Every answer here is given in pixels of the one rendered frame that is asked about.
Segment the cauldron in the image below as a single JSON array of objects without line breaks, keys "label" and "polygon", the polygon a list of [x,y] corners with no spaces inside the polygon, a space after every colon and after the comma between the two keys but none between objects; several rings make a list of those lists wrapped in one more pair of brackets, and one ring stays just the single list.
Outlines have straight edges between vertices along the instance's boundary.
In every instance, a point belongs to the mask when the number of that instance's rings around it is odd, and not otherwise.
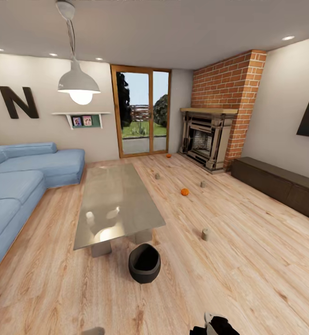
[{"label": "cauldron", "polygon": [[161,269],[160,254],[151,244],[141,244],[131,252],[128,267],[135,281],[151,283]]}]

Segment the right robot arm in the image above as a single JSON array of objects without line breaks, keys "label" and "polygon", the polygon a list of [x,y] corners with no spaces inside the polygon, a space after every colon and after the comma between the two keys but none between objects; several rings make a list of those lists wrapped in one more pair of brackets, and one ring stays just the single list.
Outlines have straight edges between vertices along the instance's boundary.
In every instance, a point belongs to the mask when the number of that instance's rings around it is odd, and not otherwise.
[{"label": "right robot arm", "polygon": [[204,328],[195,326],[190,335],[240,335],[221,314],[205,311],[204,321]]}]

